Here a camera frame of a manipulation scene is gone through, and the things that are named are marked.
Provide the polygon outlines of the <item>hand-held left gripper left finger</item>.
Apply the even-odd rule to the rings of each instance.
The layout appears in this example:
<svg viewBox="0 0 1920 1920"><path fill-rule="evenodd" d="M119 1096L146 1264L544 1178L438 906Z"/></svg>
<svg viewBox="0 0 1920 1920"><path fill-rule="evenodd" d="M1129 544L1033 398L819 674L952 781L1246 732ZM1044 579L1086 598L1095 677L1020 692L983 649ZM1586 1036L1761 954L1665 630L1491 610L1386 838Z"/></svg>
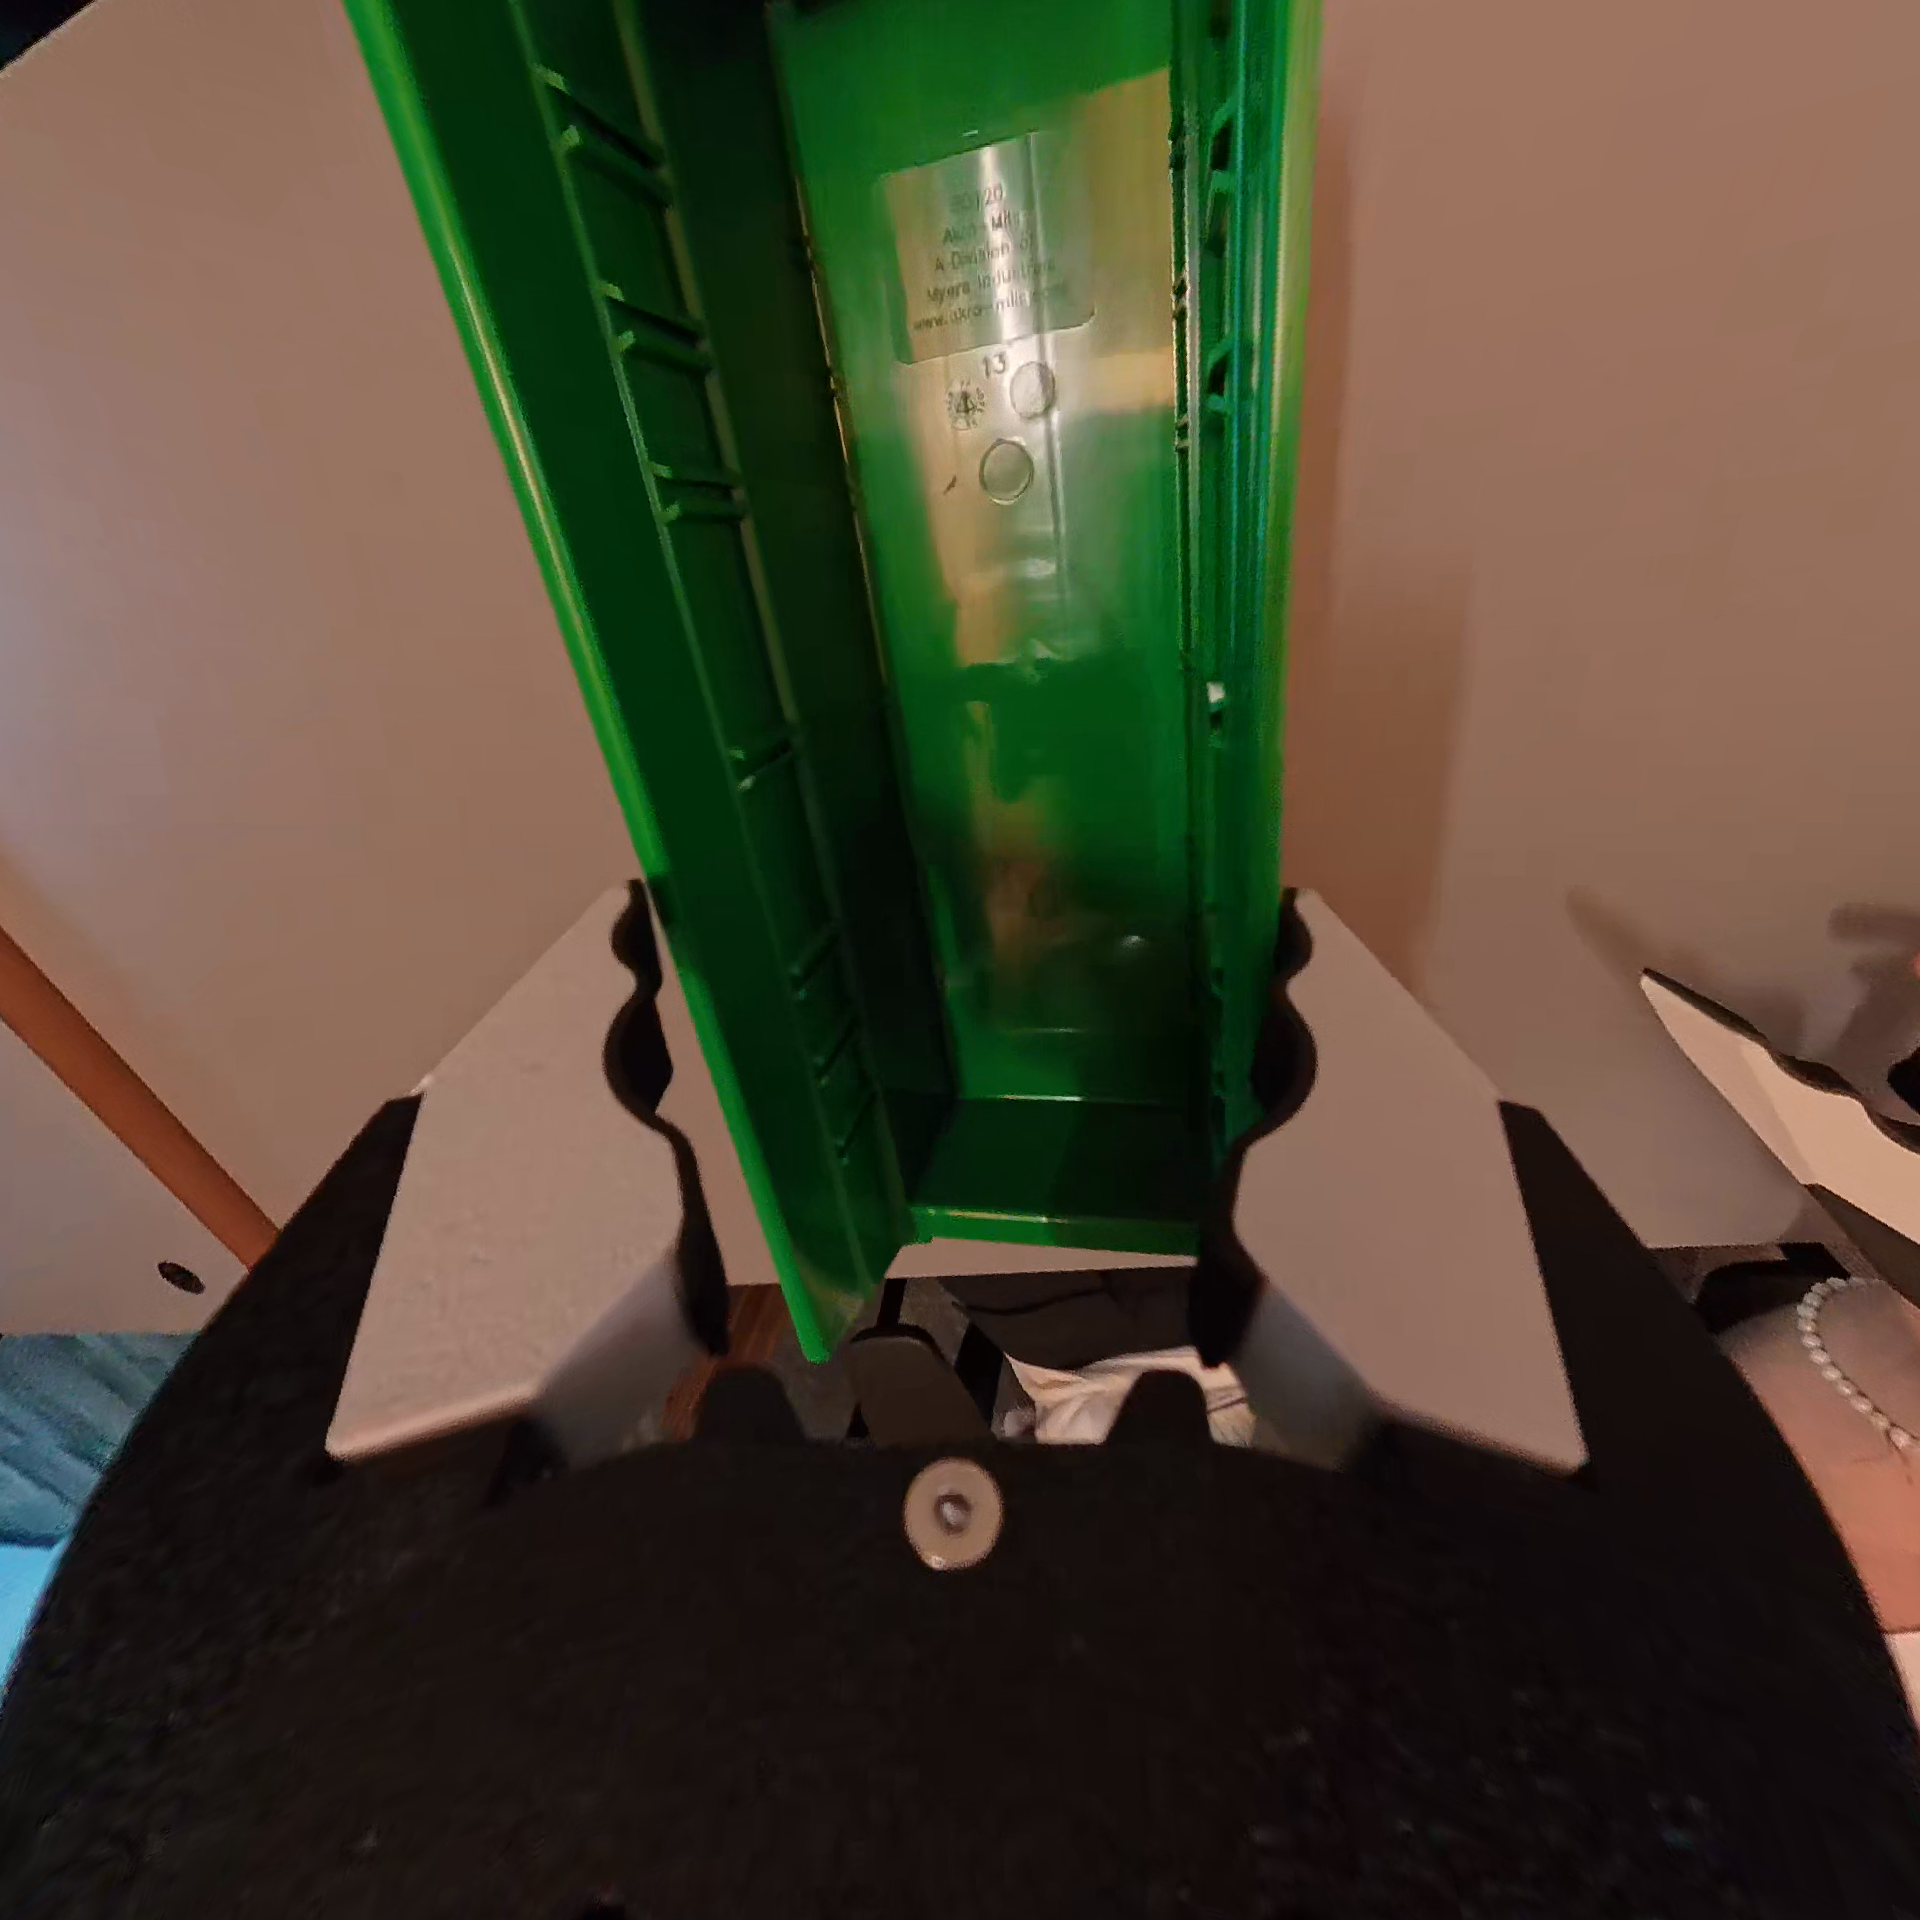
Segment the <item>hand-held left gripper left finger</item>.
<svg viewBox="0 0 1920 1920"><path fill-rule="evenodd" d="M729 1347L698 1142L671 1107L674 978L614 889L428 1074L330 1429L370 1464L528 1424L560 1464L667 1437Z"/></svg>

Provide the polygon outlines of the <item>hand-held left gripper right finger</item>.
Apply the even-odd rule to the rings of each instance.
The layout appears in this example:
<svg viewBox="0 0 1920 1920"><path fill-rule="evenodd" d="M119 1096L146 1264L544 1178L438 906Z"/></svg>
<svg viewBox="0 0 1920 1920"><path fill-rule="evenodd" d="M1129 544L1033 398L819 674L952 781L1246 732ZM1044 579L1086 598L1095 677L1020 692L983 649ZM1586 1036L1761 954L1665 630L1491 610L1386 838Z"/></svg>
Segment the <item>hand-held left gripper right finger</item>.
<svg viewBox="0 0 1920 1920"><path fill-rule="evenodd" d="M1394 1427L1579 1470L1500 1096L1319 894L1282 902L1255 1067L1194 1276L1202 1358L1319 1470Z"/></svg>

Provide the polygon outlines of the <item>grey desk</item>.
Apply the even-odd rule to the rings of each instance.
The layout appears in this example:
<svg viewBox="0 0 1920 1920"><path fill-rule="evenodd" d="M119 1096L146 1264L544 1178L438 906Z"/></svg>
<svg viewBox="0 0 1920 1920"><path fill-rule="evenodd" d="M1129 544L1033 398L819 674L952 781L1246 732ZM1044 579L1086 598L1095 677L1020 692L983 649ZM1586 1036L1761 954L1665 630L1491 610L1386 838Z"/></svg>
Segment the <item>grey desk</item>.
<svg viewBox="0 0 1920 1920"><path fill-rule="evenodd" d="M1915 4L1330 4L1287 872L1656 1248L1915 995ZM340 4L4 74L4 931L288 1217L632 868Z"/></svg>

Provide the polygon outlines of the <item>green plastic storage bin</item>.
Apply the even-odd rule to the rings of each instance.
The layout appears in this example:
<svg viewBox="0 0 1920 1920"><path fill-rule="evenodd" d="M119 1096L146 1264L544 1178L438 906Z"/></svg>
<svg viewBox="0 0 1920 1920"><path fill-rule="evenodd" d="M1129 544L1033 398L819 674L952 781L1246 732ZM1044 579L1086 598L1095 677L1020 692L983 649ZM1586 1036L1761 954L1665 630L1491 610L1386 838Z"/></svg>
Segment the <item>green plastic storage bin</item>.
<svg viewBox="0 0 1920 1920"><path fill-rule="evenodd" d="M1186 1258L1281 924L1322 4L345 4L810 1360Z"/></svg>

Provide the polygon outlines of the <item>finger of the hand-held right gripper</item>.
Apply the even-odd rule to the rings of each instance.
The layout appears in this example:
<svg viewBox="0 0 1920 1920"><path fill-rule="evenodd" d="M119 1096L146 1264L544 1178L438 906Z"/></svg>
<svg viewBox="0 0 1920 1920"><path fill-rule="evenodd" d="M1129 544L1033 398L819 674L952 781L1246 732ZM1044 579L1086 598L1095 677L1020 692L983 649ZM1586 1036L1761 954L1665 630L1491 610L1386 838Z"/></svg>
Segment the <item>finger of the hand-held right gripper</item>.
<svg viewBox="0 0 1920 1920"><path fill-rule="evenodd" d="M1666 1036L1802 1186L1857 1210L1918 1208L1915 1120L1886 1115L1834 1067L1777 1049L1670 974L1643 969L1640 987Z"/></svg>

